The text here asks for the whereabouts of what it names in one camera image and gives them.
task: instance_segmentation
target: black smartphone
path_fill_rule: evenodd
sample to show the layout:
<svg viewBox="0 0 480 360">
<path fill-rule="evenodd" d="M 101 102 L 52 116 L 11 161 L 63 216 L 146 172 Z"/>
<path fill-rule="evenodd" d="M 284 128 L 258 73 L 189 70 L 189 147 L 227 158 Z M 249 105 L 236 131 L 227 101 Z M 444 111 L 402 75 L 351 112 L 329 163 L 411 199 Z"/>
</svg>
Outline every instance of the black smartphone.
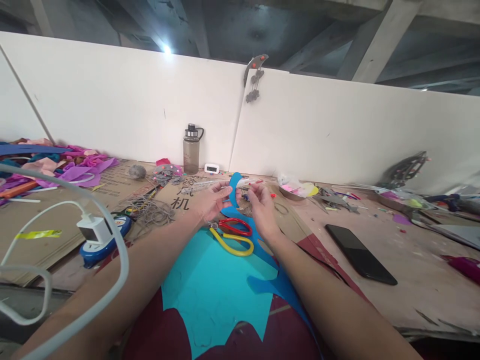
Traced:
<svg viewBox="0 0 480 360">
<path fill-rule="evenodd" d="M 397 285 L 398 281 L 388 272 L 377 258 L 362 244 L 349 229 L 335 225 L 325 225 L 350 264 L 361 276 L 388 285 Z"/>
</svg>

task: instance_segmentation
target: gray felt ball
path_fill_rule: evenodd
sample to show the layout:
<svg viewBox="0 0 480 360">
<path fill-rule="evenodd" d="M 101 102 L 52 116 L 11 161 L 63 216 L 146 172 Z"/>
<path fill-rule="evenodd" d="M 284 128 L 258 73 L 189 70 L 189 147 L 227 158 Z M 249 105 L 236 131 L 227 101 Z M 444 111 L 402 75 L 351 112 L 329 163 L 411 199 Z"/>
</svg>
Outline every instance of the gray felt ball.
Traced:
<svg viewBox="0 0 480 360">
<path fill-rule="evenodd" d="M 143 179 L 147 175 L 147 170 L 142 165 L 135 164 L 128 169 L 128 175 L 132 179 Z"/>
</svg>

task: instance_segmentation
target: hand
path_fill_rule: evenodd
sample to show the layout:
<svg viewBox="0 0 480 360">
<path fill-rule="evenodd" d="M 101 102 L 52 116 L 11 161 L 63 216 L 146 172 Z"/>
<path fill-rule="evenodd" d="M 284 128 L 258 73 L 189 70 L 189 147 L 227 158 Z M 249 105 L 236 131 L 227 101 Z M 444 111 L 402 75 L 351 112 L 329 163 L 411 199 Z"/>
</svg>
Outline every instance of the hand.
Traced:
<svg viewBox="0 0 480 360">
<path fill-rule="evenodd" d="M 252 184 L 248 190 L 248 198 L 256 229 L 262 239 L 268 242 L 280 233 L 280 228 L 275 220 L 275 205 L 270 191 L 263 185 Z"/>
<path fill-rule="evenodd" d="M 195 212 L 204 225 L 215 219 L 222 209 L 232 206 L 229 200 L 232 187 L 229 183 L 228 180 L 217 182 L 193 197 L 189 211 Z M 237 200 L 242 197 L 240 189 L 236 189 L 235 197 Z"/>
</svg>

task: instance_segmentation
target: yellow scissors handle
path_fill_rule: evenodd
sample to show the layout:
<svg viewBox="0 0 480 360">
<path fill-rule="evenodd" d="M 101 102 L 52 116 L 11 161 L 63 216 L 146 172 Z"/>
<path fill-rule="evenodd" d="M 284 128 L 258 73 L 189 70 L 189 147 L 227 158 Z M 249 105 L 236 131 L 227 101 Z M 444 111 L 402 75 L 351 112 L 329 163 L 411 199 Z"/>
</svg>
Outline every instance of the yellow scissors handle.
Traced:
<svg viewBox="0 0 480 360">
<path fill-rule="evenodd" d="M 241 241 L 241 242 L 244 242 L 244 243 L 248 243 L 250 245 L 250 247 L 247 250 L 238 251 L 238 250 L 235 250 L 234 248 L 231 248 L 230 246 L 228 246 L 227 243 L 222 239 L 222 237 L 219 235 L 219 233 L 213 227 L 210 228 L 210 232 L 213 234 L 215 239 L 218 240 L 220 245 L 232 255 L 245 257 L 245 256 L 251 255 L 254 252 L 254 243 L 249 238 L 246 238 L 246 237 L 243 237 L 243 236 L 237 236 L 237 235 L 230 235 L 230 234 L 226 234 L 226 233 L 223 234 L 223 237 L 226 238 L 226 239 L 238 240 L 238 241 Z"/>
</svg>

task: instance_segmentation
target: white panel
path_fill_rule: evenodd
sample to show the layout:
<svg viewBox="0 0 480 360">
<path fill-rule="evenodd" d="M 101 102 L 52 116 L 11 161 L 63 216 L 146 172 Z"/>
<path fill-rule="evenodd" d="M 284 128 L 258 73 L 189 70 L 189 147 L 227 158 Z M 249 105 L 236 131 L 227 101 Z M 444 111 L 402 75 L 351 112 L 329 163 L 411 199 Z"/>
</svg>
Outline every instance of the white panel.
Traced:
<svg viewBox="0 0 480 360">
<path fill-rule="evenodd" d="M 19 138 L 48 137 L 0 51 L 0 141 Z"/>
<path fill-rule="evenodd" d="M 440 193 L 480 170 L 478 97 L 269 69 L 258 89 L 241 108 L 231 172 L 375 184 L 426 150 L 433 161 L 407 186 Z"/>
<path fill-rule="evenodd" d="M 200 166 L 228 168 L 244 65 L 6 32 L 0 43 L 56 141 L 181 165 L 194 123 Z"/>
</svg>

